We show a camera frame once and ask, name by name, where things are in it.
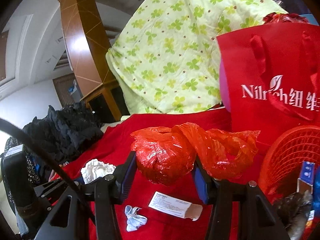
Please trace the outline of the white tissue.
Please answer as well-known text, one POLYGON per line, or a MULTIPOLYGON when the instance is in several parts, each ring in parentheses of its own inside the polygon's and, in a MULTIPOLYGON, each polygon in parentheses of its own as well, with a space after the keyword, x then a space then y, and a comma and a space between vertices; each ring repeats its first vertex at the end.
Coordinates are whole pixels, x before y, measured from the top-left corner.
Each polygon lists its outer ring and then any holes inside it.
POLYGON ((98 159, 92 159, 80 170, 85 184, 89 184, 94 180, 104 177, 108 174, 113 174, 116 166, 109 163, 104 163, 98 159))

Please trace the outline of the light blue mask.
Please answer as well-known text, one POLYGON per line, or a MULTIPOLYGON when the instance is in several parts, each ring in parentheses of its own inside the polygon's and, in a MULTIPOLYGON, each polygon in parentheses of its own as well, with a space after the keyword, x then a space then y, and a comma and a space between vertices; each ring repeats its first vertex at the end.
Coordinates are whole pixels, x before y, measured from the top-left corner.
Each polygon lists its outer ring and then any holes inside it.
POLYGON ((139 215, 138 211, 141 210, 140 207, 132 207, 130 205, 125 206, 125 216, 127 218, 127 232, 132 232, 138 230, 141 226, 145 225, 148 219, 145 216, 139 215))

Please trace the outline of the grey foil wrapper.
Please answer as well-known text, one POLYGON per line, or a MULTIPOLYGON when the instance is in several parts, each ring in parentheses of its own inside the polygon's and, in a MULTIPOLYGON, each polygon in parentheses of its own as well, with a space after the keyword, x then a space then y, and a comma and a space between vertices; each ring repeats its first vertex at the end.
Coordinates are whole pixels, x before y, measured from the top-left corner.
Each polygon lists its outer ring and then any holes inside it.
POLYGON ((313 196, 309 190, 306 190, 303 194, 295 192, 274 202, 273 207, 291 240, 302 237, 312 208, 312 202, 313 196))

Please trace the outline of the blue toothpaste box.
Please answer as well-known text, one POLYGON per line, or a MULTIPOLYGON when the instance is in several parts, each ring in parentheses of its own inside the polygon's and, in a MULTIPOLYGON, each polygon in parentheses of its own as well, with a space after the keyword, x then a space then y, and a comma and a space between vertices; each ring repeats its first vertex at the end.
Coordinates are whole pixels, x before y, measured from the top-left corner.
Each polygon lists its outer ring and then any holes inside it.
POLYGON ((297 179, 297 192, 304 194, 309 191, 313 194, 313 184, 315 177, 315 163, 309 161, 302 162, 302 168, 297 179))

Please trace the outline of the blue foil wrapper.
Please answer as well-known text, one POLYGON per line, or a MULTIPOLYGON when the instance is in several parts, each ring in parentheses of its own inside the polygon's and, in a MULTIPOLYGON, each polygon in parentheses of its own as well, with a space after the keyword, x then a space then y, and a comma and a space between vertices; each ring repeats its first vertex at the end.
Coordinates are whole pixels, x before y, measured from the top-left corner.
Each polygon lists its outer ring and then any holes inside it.
POLYGON ((313 204, 312 209, 315 211, 315 217, 320 217, 320 167, 315 172, 313 182, 313 204))

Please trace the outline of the black clothes pile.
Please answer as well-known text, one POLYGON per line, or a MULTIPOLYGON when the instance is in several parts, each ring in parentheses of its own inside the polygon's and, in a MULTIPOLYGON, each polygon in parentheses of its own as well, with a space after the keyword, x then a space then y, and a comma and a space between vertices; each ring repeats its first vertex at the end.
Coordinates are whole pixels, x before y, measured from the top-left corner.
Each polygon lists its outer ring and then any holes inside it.
MULTIPOLYGON (((76 160, 102 136, 103 123, 83 103, 75 103, 55 110, 48 108, 43 119, 35 117, 22 130, 40 148, 44 149, 59 165, 76 160)), ((4 157, 12 147, 20 145, 16 138, 10 137, 3 151, 4 157)), ((27 161, 28 180, 42 184, 49 180, 52 168, 39 158, 30 148, 23 147, 27 161)))

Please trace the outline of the red mesh basket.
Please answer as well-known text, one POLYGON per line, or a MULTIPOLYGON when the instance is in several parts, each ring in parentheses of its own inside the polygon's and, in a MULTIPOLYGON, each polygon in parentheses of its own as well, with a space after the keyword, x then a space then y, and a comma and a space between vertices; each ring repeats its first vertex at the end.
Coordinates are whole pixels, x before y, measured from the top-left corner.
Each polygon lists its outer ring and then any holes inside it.
MULTIPOLYGON (((315 172, 319 167, 319 127, 298 126, 283 133, 265 155, 258 185, 272 204, 297 192, 297 179, 302 162, 315 163, 315 172)), ((319 239, 311 232, 315 212, 310 215, 300 239, 319 239)))

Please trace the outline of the green clover quilt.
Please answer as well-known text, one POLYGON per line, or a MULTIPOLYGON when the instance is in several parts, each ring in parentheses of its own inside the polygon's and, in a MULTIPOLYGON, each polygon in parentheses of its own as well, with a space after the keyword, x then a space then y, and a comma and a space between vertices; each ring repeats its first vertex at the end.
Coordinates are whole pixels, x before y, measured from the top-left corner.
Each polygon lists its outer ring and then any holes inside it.
POLYGON ((130 114, 201 112, 221 102, 216 37, 261 25, 273 0, 145 0, 107 63, 130 114))

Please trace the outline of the red paper gift bag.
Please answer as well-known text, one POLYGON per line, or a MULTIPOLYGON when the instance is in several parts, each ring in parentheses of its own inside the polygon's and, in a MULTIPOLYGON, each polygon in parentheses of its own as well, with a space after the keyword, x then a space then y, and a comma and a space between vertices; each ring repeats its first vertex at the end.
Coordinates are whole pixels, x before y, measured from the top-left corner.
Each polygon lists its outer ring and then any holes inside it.
POLYGON ((270 145, 319 124, 319 27, 272 23, 218 36, 220 90, 232 130, 259 130, 270 145))

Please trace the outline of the dark red plastic bag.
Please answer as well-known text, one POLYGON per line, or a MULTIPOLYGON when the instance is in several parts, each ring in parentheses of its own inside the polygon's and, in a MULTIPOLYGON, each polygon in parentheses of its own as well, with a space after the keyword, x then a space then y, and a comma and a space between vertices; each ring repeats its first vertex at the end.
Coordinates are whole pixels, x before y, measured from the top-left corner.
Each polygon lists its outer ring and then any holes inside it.
POLYGON ((266 15, 263 18, 263 22, 264 24, 284 23, 284 22, 310 24, 310 22, 306 17, 299 16, 298 14, 295 14, 295 13, 281 14, 276 12, 272 12, 266 15))

